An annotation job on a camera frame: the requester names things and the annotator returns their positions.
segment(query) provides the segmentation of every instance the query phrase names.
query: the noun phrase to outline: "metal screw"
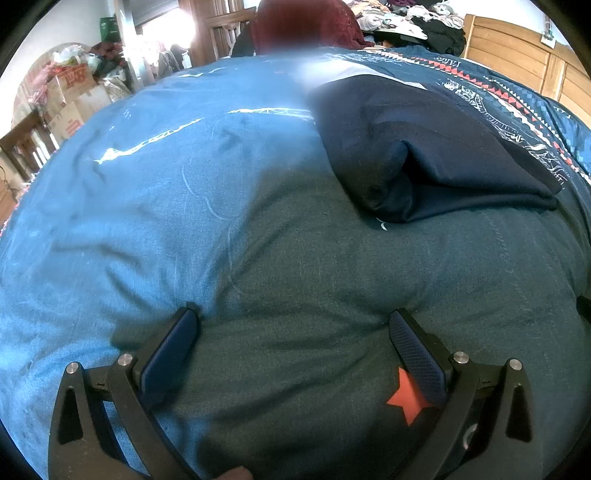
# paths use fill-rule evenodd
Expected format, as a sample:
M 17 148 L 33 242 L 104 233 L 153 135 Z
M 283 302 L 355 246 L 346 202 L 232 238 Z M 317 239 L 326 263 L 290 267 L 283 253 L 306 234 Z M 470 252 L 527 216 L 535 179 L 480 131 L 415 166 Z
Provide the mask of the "metal screw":
M 134 359 L 134 356 L 131 353 L 124 353 L 117 359 L 117 363 L 122 367 L 129 365 L 131 361 Z
M 523 368 L 523 364 L 516 358 L 512 358 L 511 360 L 509 360 L 509 366 L 513 370 L 521 370 Z
M 453 359 L 459 363 L 459 364 L 466 364 L 468 363 L 468 360 L 470 359 L 470 357 L 468 356 L 467 353 L 464 352 L 456 352 L 453 354 Z
M 78 370 L 78 362 L 72 362 L 71 364 L 68 364 L 68 366 L 66 367 L 66 372 L 68 372 L 69 374 L 74 373 L 76 370 Z

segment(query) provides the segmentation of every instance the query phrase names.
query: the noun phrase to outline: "wooden bed frame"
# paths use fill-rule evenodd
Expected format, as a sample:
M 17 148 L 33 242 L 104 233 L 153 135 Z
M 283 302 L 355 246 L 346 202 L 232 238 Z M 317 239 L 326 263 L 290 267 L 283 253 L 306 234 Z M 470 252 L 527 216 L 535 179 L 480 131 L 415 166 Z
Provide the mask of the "wooden bed frame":
M 481 63 L 567 107 L 591 128 L 591 80 L 575 53 L 541 34 L 492 18 L 466 15 L 462 57 Z

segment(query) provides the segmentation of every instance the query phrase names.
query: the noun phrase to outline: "red star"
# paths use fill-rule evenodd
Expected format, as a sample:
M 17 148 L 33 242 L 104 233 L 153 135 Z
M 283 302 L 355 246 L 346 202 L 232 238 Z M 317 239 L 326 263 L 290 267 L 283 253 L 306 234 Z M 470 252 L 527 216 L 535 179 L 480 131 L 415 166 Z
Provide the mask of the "red star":
M 425 400 L 421 390 L 410 374 L 400 367 L 398 367 L 398 383 L 400 384 L 398 390 L 386 403 L 388 405 L 402 407 L 404 418 L 410 427 L 422 409 L 432 407 L 433 405 Z

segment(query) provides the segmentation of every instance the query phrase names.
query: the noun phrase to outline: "cardboard box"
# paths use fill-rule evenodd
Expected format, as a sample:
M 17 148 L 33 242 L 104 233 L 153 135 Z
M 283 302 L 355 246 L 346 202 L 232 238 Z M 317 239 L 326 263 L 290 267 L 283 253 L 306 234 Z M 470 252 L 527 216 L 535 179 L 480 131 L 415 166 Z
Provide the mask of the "cardboard box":
M 97 85 L 66 105 L 49 122 L 49 130 L 56 138 L 58 145 L 74 135 L 76 130 L 84 125 L 91 116 L 110 103 L 111 99 L 105 87 Z
M 47 84 L 47 112 L 50 118 L 55 117 L 61 109 L 95 85 L 86 63 L 58 73 Z

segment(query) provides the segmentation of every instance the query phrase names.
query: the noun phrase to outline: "blue bedsheet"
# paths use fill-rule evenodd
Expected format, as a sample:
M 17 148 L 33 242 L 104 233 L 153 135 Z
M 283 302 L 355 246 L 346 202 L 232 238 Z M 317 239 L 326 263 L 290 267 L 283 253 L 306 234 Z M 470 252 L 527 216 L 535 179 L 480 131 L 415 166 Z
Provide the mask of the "blue bedsheet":
M 563 185 L 556 211 L 393 225 L 351 204 L 297 81 L 345 59 L 470 105 Z M 555 102 L 423 48 L 227 59 L 97 113 L 0 238 L 0 419 L 47 478 L 66 364 L 110 364 L 188 301 L 203 333 L 156 415 L 204 478 L 384 478 L 428 428 L 387 404 L 386 322 L 411 310 L 479 362 L 524 363 L 544 469 L 591 413 L 589 130 Z M 128 440 L 118 436 L 141 469 Z

